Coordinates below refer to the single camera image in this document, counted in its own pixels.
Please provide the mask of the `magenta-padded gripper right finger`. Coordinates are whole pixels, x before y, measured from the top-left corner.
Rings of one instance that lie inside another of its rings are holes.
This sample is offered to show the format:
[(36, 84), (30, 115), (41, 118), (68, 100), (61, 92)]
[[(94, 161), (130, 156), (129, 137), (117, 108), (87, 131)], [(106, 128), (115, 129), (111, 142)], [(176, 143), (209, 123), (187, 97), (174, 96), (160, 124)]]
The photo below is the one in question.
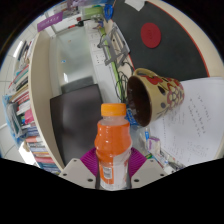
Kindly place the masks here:
[(166, 176), (155, 159), (147, 159), (137, 149), (131, 149), (128, 162), (128, 187), (136, 189), (144, 187)]

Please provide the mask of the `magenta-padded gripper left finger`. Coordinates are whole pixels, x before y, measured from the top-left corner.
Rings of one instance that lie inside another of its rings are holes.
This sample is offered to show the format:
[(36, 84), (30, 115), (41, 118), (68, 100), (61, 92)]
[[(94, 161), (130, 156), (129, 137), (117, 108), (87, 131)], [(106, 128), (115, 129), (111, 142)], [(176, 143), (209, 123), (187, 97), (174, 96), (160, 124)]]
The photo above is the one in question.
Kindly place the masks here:
[(80, 159), (73, 158), (60, 177), (83, 188), (98, 189), (100, 180), (96, 149), (89, 150)]

